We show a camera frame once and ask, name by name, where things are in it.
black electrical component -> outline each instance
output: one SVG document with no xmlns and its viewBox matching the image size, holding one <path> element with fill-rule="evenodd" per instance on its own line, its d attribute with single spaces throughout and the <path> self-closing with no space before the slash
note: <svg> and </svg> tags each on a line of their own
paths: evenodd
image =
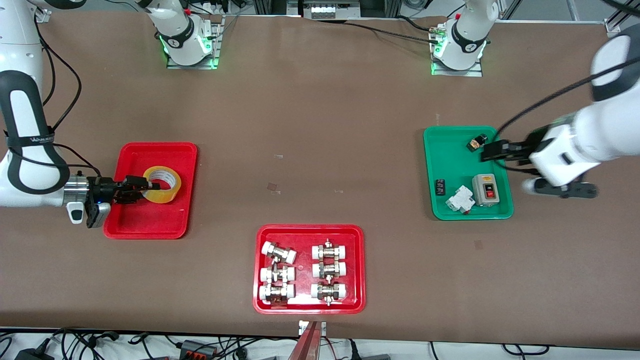
<svg viewBox="0 0 640 360">
<path fill-rule="evenodd" d="M 15 360 L 55 360 L 53 356 L 47 355 L 45 353 L 40 353 L 40 351 L 34 348 L 26 348 L 24 350 L 20 350 L 18 355 L 15 357 Z"/>
<path fill-rule="evenodd" d="M 185 340 L 180 347 L 180 359 L 213 360 L 216 347 Z"/>
<path fill-rule="evenodd" d="M 444 179 L 436 180 L 436 196 L 444 196 L 446 194 Z"/>
<path fill-rule="evenodd" d="M 483 147 L 487 139 L 488 137 L 485 134 L 480 134 L 477 137 L 475 137 L 473 140 L 469 141 L 469 143 L 467 144 L 467 149 L 469 149 L 469 151 L 471 152 L 474 152 L 480 149 L 481 147 Z"/>
<path fill-rule="evenodd" d="M 236 350 L 236 358 L 238 360 L 247 360 L 247 351 L 245 348 L 241 347 Z"/>
</svg>

black cable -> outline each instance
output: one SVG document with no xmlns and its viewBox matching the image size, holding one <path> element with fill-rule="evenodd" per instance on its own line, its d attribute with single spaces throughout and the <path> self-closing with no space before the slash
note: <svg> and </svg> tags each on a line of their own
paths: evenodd
<svg viewBox="0 0 640 360">
<path fill-rule="evenodd" d="M 618 64 L 616 66 L 610 67 L 610 68 L 608 68 L 606 70 L 603 70 L 603 71 L 601 71 L 601 72 L 599 72 L 597 74 L 593 74 L 593 75 L 588 76 L 588 77 L 586 77 L 584 79 L 576 81 L 575 83 L 573 83 L 571 85 L 568 85 L 568 86 L 566 86 L 566 87 L 554 92 L 553 94 L 550 94 L 550 95 L 546 96 L 544 99 L 536 102 L 535 104 L 533 104 L 533 105 L 529 106 L 528 108 L 522 110 L 521 112 L 517 113 L 514 117 L 512 117 L 507 122 L 505 122 L 502 126 L 500 126 L 500 128 L 498 128 L 498 131 L 496 132 L 495 136 L 493 137 L 492 141 L 496 141 L 496 139 L 498 139 L 498 136 L 507 127 L 512 125 L 514 122 L 520 120 L 524 115 L 532 112 L 533 110 L 535 110 L 535 109 L 539 108 L 540 106 L 548 103 L 549 101 L 555 99 L 556 97 L 564 95 L 564 94 L 570 92 L 571 90 L 575 90 L 575 89 L 579 88 L 582 85 L 588 84 L 592 80 L 597 79 L 600 76 L 607 75 L 607 74 L 609 74 L 611 72 L 620 70 L 622 68 L 628 67 L 629 65 L 633 65 L 633 64 L 638 63 L 638 62 L 640 62 L 640 58 L 634 58 L 634 59 L 631 59 L 631 60 L 627 60 L 627 61 L 625 61 L 625 62 L 623 62 L 621 64 Z M 536 173 L 539 174 L 539 172 L 534 168 L 530 168 L 530 169 L 512 168 L 512 167 L 507 167 L 507 166 L 504 166 L 504 165 L 500 164 L 497 160 L 495 160 L 494 162 L 495 162 L 496 165 L 498 165 L 499 167 L 504 168 L 506 170 L 516 171 L 516 172 L 523 172 L 523 173 L 526 173 L 526 174 L 533 174 L 533 175 L 536 175 Z"/>
<path fill-rule="evenodd" d="M 154 360 L 155 358 L 153 357 L 153 355 L 151 355 L 151 353 L 149 352 L 149 348 L 147 347 L 146 338 L 142 338 L 142 347 L 145 348 L 145 352 L 147 353 L 147 356 L 149 356 L 149 360 Z"/>
<path fill-rule="evenodd" d="M 125 1 L 112 1 L 112 0 L 105 0 L 107 3 L 111 3 L 111 4 L 126 4 L 129 5 L 129 7 L 131 7 L 133 10 L 136 10 L 137 13 L 140 12 L 140 10 L 138 10 L 135 6 L 133 6 L 132 4 L 129 4 Z"/>
<path fill-rule="evenodd" d="M 88 349 L 88 347 L 83 347 L 82 351 L 80 351 L 80 357 L 78 357 L 79 360 L 82 360 L 82 356 L 84 355 L 84 351 Z"/>
<path fill-rule="evenodd" d="M 433 341 L 429 341 L 429 346 L 431 347 L 431 352 L 433 353 L 433 359 L 440 360 L 438 359 L 438 355 L 436 354 L 436 348 L 433 346 Z"/>
<path fill-rule="evenodd" d="M 457 9 L 453 10 L 449 15 L 447 15 L 447 19 L 451 17 L 451 15 L 455 14 L 458 10 L 462 9 L 464 6 L 465 4 L 462 4 L 459 7 L 457 7 Z"/>
<path fill-rule="evenodd" d="M 149 348 L 147 347 L 147 337 L 149 336 L 148 332 L 143 332 L 141 334 L 135 335 L 133 336 L 131 339 L 129 339 L 129 343 L 131 345 L 137 345 L 139 343 L 142 343 L 142 347 L 145 348 L 145 352 L 147 353 L 147 356 L 149 357 L 149 360 L 154 360 L 153 355 L 151 355 L 151 353 L 149 352 Z"/>
<path fill-rule="evenodd" d="M 609 5 L 609 6 L 611 6 L 611 7 L 614 7 L 615 9 L 617 9 L 617 10 L 623 12 L 623 13 L 627 13 L 629 15 L 640 17 L 640 10 L 637 9 L 637 5 L 636 5 L 635 8 L 632 8 L 631 6 L 627 6 L 625 4 L 621 4 L 621 3 L 617 2 L 617 1 L 614 1 L 614 0 L 602 0 L 602 2 L 607 4 L 607 5 Z"/>
<path fill-rule="evenodd" d="M 509 349 L 507 349 L 506 344 L 502 344 L 502 349 L 507 353 L 509 353 L 510 355 L 519 356 L 522 360 L 527 360 L 527 357 L 525 356 L 525 352 L 522 351 L 522 348 L 518 344 L 513 344 L 513 346 L 515 346 L 518 349 L 518 352 L 510 351 Z"/>
<path fill-rule="evenodd" d="M 358 353 L 358 347 L 356 346 L 356 342 L 353 339 L 347 339 L 351 343 L 351 360 L 362 360 L 360 354 Z"/>
<path fill-rule="evenodd" d="M 515 346 L 518 349 L 519 352 L 513 352 L 513 351 L 509 350 L 507 348 L 507 345 Z M 520 356 L 522 359 L 525 359 L 525 356 L 540 356 L 540 355 L 544 355 L 547 352 L 549 352 L 549 349 L 551 348 L 549 345 L 540 345 L 540 346 L 545 347 L 545 348 L 544 348 L 544 350 L 539 351 L 539 352 L 524 352 L 524 351 L 522 351 L 522 348 L 520 347 L 519 344 L 502 344 L 502 349 L 504 351 L 506 351 L 509 355 Z"/>
<path fill-rule="evenodd" d="M 84 336 L 79 335 L 78 333 L 74 332 L 73 330 L 70 329 L 62 329 L 63 333 L 62 333 L 62 343 L 61 346 L 64 348 L 65 347 L 65 335 L 67 333 L 73 335 L 76 337 L 76 339 L 78 339 L 78 341 L 80 341 L 80 343 L 82 343 L 84 345 L 84 349 L 86 350 L 87 348 L 89 348 L 89 350 L 91 350 L 91 353 L 93 354 L 93 360 L 96 359 L 100 359 L 100 360 L 105 360 L 104 357 L 102 355 L 100 355 L 100 353 L 98 353 L 97 350 L 94 349 L 94 346 L 91 346 L 84 338 Z"/>
<path fill-rule="evenodd" d="M 6 347 L 4 348 L 4 350 L 2 350 L 2 352 L 0 352 L 0 359 L 2 359 L 2 357 L 9 350 L 9 347 L 11 346 L 11 343 L 13 343 L 13 339 L 11 339 L 11 338 L 2 338 L 2 339 L 0 339 L 0 344 L 2 342 L 4 342 L 4 341 L 8 341 L 8 343 L 6 344 Z"/>
<path fill-rule="evenodd" d="M 102 175 L 100 174 L 100 170 L 98 170 L 97 167 L 94 167 L 93 165 L 83 165 L 83 164 L 52 164 L 52 163 L 43 163 L 41 161 L 35 161 L 29 158 L 25 158 L 24 156 L 18 154 L 18 152 L 16 152 L 14 149 L 12 149 L 11 147 L 9 148 L 9 151 L 11 152 L 12 155 L 14 155 L 16 158 L 20 159 L 20 160 L 24 160 L 27 161 L 29 163 L 33 163 L 36 165 L 43 165 L 46 167 L 58 167 L 58 168 L 72 168 L 72 167 L 80 167 L 80 168 L 90 168 L 92 169 L 99 177 L 102 177 Z"/>
<path fill-rule="evenodd" d="M 366 25 L 362 25 L 362 24 L 354 24 L 352 22 L 345 22 L 345 25 L 351 25 L 351 26 L 357 26 L 359 28 L 364 28 L 364 29 L 369 29 L 371 31 L 377 31 L 378 33 L 383 33 L 383 34 L 388 34 L 388 35 L 393 35 L 395 37 L 401 37 L 401 38 L 407 38 L 410 40 L 417 40 L 417 41 L 423 41 L 423 42 L 428 42 L 430 44 L 437 44 L 438 42 L 436 40 L 430 40 L 430 39 L 426 39 L 426 38 L 419 38 L 419 37 L 413 37 L 410 35 L 404 35 L 404 34 L 399 34 L 399 33 L 392 33 L 391 31 L 387 31 L 387 30 L 382 30 L 382 29 L 376 29 L 376 28 L 372 28 L 370 26 L 366 26 Z"/>
<path fill-rule="evenodd" d="M 76 349 L 78 348 L 78 345 L 80 345 L 80 340 L 78 340 L 77 338 L 71 343 L 71 345 L 69 345 L 69 347 L 71 348 L 71 353 L 69 354 L 69 359 L 73 359 L 74 358 L 74 353 L 76 352 Z"/>
<path fill-rule="evenodd" d="M 47 95 L 44 101 L 42 101 L 42 106 L 45 106 L 53 96 L 53 92 L 56 89 L 56 67 L 55 65 L 53 65 L 53 58 L 51 57 L 49 48 L 45 46 L 42 41 L 40 43 L 42 44 L 44 51 L 47 53 L 47 57 L 49 58 L 49 65 L 51 66 L 51 89 L 49 90 L 49 95 Z"/>
<path fill-rule="evenodd" d="M 240 342 L 241 342 L 241 341 L 245 341 L 245 339 L 246 339 L 246 338 L 239 338 L 238 340 L 236 340 L 236 342 L 235 342 L 235 343 L 233 343 L 230 347 L 226 348 L 222 353 L 220 353 L 220 354 L 215 354 L 214 358 L 216 358 L 216 357 L 217 357 L 217 358 L 225 358 L 225 357 L 227 357 L 227 356 L 231 355 L 231 352 L 229 352 L 229 348 L 232 348 L 233 346 L 238 345 L 238 348 L 246 348 L 247 346 L 249 346 L 249 345 L 251 345 L 251 344 L 253 344 L 253 343 L 256 343 L 256 342 L 258 342 L 258 341 L 262 340 L 262 339 L 253 339 L 253 340 L 248 340 L 248 343 L 246 343 L 246 344 L 244 344 L 244 345 L 240 345 Z"/>
<path fill-rule="evenodd" d="M 61 143 L 53 143 L 53 146 L 62 147 L 64 149 L 69 150 L 70 152 L 73 152 L 73 154 L 76 155 L 78 159 L 82 160 L 85 164 L 87 164 L 89 166 L 90 169 L 95 171 L 96 175 L 98 175 L 99 177 L 102 177 L 102 174 L 100 173 L 100 170 L 97 167 L 93 166 L 93 164 L 91 164 L 87 159 L 83 158 L 80 154 L 78 154 L 77 151 L 73 150 L 73 148 L 71 148 L 71 146 L 63 145 Z"/>
<path fill-rule="evenodd" d="M 201 7 L 199 7 L 199 6 L 197 6 L 197 5 L 193 4 L 193 3 L 189 3 L 189 5 L 193 6 L 193 7 L 194 7 L 194 8 L 196 8 L 196 9 L 200 9 L 200 10 L 204 11 L 204 12 L 205 12 L 206 14 L 208 14 L 208 15 L 213 15 L 211 12 L 208 12 L 208 11 L 207 11 L 207 10 L 205 10 L 204 8 L 201 8 Z"/>
<path fill-rule="evenodd" d="M 47 43 L 46 40 L 44 40 L 44 38 L 42 37 L 42 34 L 40 33 L 40 28 L 37 25 L 38 23 L 36 22 L 36 30 L 38 30 L 38 36 L 40 37 L 40 41 L 41 43 L 50 50 L 50 52 L 53 54 L 53 56 L 55 56 L 62 64 L 64 64 L 64 66 L 66 66 L 69 71 L 71 71 L 71 73 L 76 77 L 76 81 L 78 83 L 78 89 L 76 92 L 76 96 L 74 97 L 74 99 L 71 101 L 71 104 L 69 104 L 69 106 L 67 107 L 67 109 L 65 110 L 65 112 L 62 113 L 62 115 L 60 116 L 60 118 L 58 119 L 58 121 L 55 123 L 55 125 L 53 125 L 53 127 L 51 128 L 53 131 L 55 131 L 58 126 L 60 126 L 60 124 L 65 120 L 65 117 L 67 117 L 67 115 L 69 114 L 69 112 L 71 111 L 71 109 L 73 109 L 73 107 L 76 105 L 78 99 L 80 98 L 80 94 L 82 93 L 82 81 L 80 80 L 80 76 L 78 75 L 78 73 L 74 70 L 73 67 L 71 67 L 71 65 L 69 65 L 62 57 L 60 57 L 60 55 L 58 55 L 56 53 L 56 51 L 54 49 L 51 48 L 51 46 L 49 46 L 49 44 Z"/>
<path fill-rule="evenodd" d="M 233 352 L 232 354 L 232 358 L 234 360 L 247 360 L 247 351 L 245 348 L 241 348 L 240 345 L 238 344 L 238 349 L 236 349 L 236 351 Z"/>
<path fill-rule="evenodd" d="M 416 28 L 418 30 L 429 32 L 429 28 L 425 28 L 424 26 L 420 26 L 420 25 L 416 24 L 415 22 L 413 22 L 413 20 L 409 19 L 408 17 L 406 17 L 404 15 L 398 15 L 397 18 L 406 20 L 409 23 L 409 25 L 413 26 L 414 28 Z"/>
<path fill-rule="evenodd" d="M 164 338 L 165 338 L 165 339 L 167 339 L 167 341 L 169 341 L 170 343 L 172 343 L 172 344 L 173 344 L 173 346 L 175 346 L 175 347 L 177 347 L 177 348 L 181 348 L 181 347 L 182 347 L 182 343 L 180 343 L 180 342 L 175 342 L 175 341 L 171 340 L 171 339 L 169 338 L 169 335 L 164 335 Z"/>
</svg>

tape roll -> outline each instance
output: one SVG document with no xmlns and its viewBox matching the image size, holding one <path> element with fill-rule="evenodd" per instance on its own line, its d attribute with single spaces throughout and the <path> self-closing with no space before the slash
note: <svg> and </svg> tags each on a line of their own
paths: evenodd
<svg viewBox="0 0 640 360">
<path fill-rule="evenodd" d="M 156 204 L 166 204 L 175 199 L 182 186 L 178 173 L 168 167 L 150 167 L 145 171 L 147 181 L 162 180 L 169 184 L 169 190 L 147 190 L 142 193 L 147 200 Z"/>
</svg>

robotic arm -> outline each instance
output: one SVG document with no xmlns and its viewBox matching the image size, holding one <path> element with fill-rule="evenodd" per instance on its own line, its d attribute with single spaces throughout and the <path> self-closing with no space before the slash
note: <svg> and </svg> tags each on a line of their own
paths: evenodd
<svg viewBox="0 0 640 360">
<path fill-rule="evenodd" d="M 593 58 L 591 74 L 640 58 L 640 24 L 612 38 Z M 529 193 L 593 198 L 594 185 L 582 182 L 589 169 L 620 156 L 640 155 L 640 62 L 595 78 L 593 104 L 534 130 L 520 143 L 485 145 L 483 161 L 533 164 L 539 178 L 524 182 Z"/>
<path fill-rule="evenodd" d="M 51 0 L 73 8 L 84 4 Z M 143 177 L 70 175 L 55 148 L 42 108 L 42 50 L 34 23 L 35 6 L 23 0 L 0 0 L 0 110 L 8 152 L 0 161 L 0 206 L 66 206 L 74 224 L 86 212 L 87 227 L 99 227 L 111 204 L 129 204 L 145 190 L 159 189 Z"/>
<path fill-rule="evenodd" d="M 466 0 L 460 18 L 449 19 L 444 26 L 444 41 L 434 53 L 442 63 L 454 70 L 471 68 L 482 56 L 486 37 L 498 19 L 496 0 Z"/>
<path fill-rule="evenodd" d="M 198 63 L 212 53 L 211 21 L 187 15 L 179 0 L 139 0 L 151 18 L 167 55 L 178 65 Z"/>
</svg>

black arm strap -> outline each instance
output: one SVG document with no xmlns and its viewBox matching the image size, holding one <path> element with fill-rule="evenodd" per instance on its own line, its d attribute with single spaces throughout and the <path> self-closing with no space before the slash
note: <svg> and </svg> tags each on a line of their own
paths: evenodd
<svg viewBox="0 0 640 360">
<path fill-rule="evenodd" d="M 6 141 L 6 146 L 8 148 L 40 146 L 53 143 L 54 135 L 54 133 L 51 133 L 47 135 L 15 137 L 9 136 L 9 134 L 5 131 L 4 140 Z"/>
</svg>

